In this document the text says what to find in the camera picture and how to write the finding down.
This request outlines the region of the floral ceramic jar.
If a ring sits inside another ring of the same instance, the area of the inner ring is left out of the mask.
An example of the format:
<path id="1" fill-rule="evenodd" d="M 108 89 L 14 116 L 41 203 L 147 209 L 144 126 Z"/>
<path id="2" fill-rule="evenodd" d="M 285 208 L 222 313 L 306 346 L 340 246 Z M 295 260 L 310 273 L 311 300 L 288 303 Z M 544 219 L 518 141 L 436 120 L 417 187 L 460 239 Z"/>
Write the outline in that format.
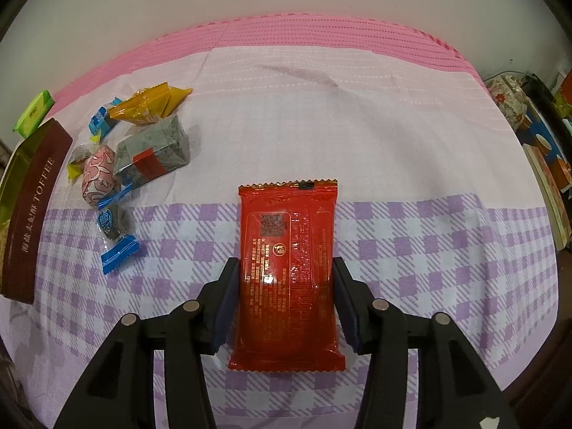
<path id="1" fill-rule="evenodd" d="M 518 130 L 527 116 L 526 96 L 520 82 L 513 75 L 504 74 L 486 80 L 485 86 L 511 128 Z"/>

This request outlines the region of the yellow snack packet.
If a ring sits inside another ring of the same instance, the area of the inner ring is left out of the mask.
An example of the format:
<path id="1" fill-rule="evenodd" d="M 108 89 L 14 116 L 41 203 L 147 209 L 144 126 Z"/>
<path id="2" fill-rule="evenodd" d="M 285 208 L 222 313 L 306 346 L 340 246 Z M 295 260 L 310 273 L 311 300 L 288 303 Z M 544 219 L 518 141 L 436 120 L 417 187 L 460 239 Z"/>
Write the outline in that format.
<path id="1" fill-rule="evenodd" d="M 170 116 L 191 93 L 162 82 L 137 91 L 131 98 L 109 109 L 109 118 L 136 126 L 154 124 Z"/>

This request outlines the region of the red snack packet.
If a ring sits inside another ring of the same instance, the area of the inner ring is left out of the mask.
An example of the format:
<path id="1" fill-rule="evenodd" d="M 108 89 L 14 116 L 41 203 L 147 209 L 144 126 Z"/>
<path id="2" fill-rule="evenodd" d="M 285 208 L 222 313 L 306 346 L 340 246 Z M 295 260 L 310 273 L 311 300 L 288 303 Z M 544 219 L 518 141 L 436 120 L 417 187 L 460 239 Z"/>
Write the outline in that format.
<path id="1" fill-rule="evenodd" d="M 241 186 L 241 281 L 229 367 L 336 372 L 335 179 Z"/>

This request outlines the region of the pink patterned wrapped candy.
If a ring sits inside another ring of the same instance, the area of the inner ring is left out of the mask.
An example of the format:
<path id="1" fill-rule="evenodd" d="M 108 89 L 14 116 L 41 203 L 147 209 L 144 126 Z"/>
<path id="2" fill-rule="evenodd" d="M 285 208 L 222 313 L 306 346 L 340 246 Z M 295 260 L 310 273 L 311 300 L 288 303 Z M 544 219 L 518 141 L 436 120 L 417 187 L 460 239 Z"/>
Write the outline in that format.
<path id="1" fill-rule="evenodd" d="M 82 197 L 90 206 L 119 190 L 119 182 L 113 174 L 115 152 L 108 145 L 100 145 L 84 164 Z"/>

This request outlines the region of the small yellow clear candy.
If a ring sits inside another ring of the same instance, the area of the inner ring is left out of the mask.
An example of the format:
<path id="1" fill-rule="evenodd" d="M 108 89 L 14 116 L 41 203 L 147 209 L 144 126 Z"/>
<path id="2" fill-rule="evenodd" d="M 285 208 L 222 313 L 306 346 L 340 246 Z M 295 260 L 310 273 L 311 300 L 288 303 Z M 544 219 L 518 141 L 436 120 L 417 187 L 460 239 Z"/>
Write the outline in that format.
<path id="1" fill-rule="evenodd" d="M 67 175 L 68 180 L 74 182 L 79 175 L 83 174 L 84 164 L 98 148 L 95 142 L 83 142 L 74 148 L 72 154 L 67 162 Z"/>

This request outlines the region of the blue dark plum candy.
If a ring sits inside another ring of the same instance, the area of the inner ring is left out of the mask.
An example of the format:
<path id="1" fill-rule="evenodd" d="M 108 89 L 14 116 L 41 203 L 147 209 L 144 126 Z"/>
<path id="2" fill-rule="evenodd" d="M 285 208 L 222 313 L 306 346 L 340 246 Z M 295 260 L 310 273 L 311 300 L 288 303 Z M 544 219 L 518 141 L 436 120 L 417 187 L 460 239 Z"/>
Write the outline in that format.
<path id="1" fill-rule="evenodd" d="M 131 231 L 130 219 L 122 204 L 133 190 L 133 185 L 122 187 L 113 195 L 102 198 L 97 204 L 97 227 L 104 240 L 101 254 L 105 275 L 120 268 L 125 261 L 140 251 L 139 239 Z"/>

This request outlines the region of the small blue white candy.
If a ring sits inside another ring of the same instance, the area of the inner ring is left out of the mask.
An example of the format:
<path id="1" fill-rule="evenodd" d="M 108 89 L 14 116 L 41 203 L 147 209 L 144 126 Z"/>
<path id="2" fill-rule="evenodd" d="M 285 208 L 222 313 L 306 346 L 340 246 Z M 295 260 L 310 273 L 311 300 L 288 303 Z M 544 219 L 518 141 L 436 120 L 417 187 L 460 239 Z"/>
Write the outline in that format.
<path id="1" fill-rule="evenodd" d="M 118 121 L 109 116 L 109 110 L 119 105 L 121 100 L 115 97 L 111 102 L 102 105 L 100 109 L 91 117 L 88 128 L 90 131 L 90 139 L 95 143 L 100 143 L 109 132 L 117 125 Z"/>

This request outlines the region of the green tissue pack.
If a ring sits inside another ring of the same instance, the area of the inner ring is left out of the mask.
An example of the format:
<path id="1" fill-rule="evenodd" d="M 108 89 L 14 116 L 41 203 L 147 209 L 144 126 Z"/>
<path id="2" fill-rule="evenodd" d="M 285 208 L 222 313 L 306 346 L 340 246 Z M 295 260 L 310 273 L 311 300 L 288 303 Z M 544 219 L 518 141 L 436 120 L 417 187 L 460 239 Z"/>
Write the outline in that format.
<path id="1" fill-rule="evenodd" d="M 13 131 L 18 133 L 22 138 L 28 138 L 39 127 L 44 120 L 45 115 L 51 110 L 54 100 L 49 90 L 41 91 L 28 105 L 24 112 L 19 116 Z"/>

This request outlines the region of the gold toffee tin box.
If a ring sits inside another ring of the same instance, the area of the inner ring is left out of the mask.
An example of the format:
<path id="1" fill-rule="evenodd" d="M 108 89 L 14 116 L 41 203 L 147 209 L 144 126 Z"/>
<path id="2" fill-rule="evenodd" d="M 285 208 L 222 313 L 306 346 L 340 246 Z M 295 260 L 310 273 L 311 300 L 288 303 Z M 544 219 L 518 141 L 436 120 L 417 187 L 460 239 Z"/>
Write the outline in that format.
<path id="1" fill-rule="evenodd" d="M 15 149 L 1 180 L 1 295 L 34 302 L 45 213 L 73 139 L 54 118 Z"/>

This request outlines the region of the grey black snack packet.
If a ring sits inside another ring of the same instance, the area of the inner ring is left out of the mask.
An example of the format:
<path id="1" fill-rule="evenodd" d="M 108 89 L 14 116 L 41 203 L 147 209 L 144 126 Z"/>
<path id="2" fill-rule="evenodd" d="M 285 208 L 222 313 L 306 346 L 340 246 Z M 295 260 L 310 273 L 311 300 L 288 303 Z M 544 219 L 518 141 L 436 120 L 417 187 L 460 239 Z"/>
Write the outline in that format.
<path id="1" fill-rule="evenodd" d="M 190 160 L 189 138 L 173 114 L 117 145 L 113 175 L 122 186 L 137 188 L 188 165 Z"/>

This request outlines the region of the pink purple checked tablecloth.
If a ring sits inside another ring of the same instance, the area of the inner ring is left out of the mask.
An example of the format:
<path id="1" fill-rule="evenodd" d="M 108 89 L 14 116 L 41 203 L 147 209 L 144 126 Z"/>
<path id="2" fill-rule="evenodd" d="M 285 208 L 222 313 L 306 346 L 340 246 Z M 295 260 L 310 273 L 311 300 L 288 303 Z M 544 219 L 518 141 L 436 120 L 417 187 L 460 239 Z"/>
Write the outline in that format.
<path id="1" fill-rule="evenodd" d="M 409 314 L 448 313 L 506 388 L 557 319 L 557 259 L 527 156 L 470 63 L 393 23 L 281 15 L 203 24 L 134 49 L 55 96 L 85 142 L 114 98 L 168 82 L 188 166 L 133 195 L 140 254 L 116 275 L 79 185 L 60 176 L 31 305 L 1 335 L 52 426 L 119 317 L 169 312 L 237 254 L 241 185 L 335 179 L 335 254 Z"/>

